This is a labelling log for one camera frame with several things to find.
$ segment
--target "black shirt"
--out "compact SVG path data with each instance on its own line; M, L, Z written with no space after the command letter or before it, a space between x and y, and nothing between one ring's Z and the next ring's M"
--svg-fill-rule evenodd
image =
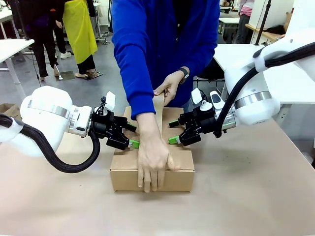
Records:
M55 0L56 1L56 12L57 12L57 21L62 22L63 20L63 11L64 11L64 4L67 1L71 0ZM89 8L89 14L91 17L95 16L95 9L93 5L93 0L86 0L88 3L88 8Z
M177 36L179 36L188 21L192 0L173 0Z

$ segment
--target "blue sleeve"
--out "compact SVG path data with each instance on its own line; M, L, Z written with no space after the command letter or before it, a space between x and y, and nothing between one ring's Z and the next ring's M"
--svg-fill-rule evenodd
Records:
M213 55L215 54L215 48L218 45L219 17L219 1L213 0L207 22L200 35L197 48L189 55L189 59L184 64L184 66L189 68L189 74L192 77L201 73L210 63Z
M153 89L146 65L146 10L143 0L114 0L112 5L114 56L120 68L131 119L153 112Z

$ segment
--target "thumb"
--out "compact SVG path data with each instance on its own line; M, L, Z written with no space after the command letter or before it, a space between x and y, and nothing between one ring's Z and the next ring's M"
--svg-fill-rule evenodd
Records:
M165 81L156 90L154 90L154 95L160 95L167 88L167 83Z
M168 168L169 168L170 170L172 170L172 171L178 171L178 170L181 169L180 166L175 166L175 164L174 164L174 159L173 159L171 153L168 154L167 165L168 165Z

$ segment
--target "yellow fabric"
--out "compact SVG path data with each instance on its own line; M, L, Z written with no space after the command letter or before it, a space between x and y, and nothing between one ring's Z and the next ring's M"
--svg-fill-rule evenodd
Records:
M80 64L97 51L86 0L67 1L63 23L75 60Z

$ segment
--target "black watch strap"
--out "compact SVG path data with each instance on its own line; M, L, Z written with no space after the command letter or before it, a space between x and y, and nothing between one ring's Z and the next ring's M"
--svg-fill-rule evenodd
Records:
M188 71L187 71L186 69L184 69L184 68L180 68L179 70L184 73L184 77L183 77L183 79L180 81L180 84L182 85L182 84L186 81L186 79L189 77L189 73L188 73Z

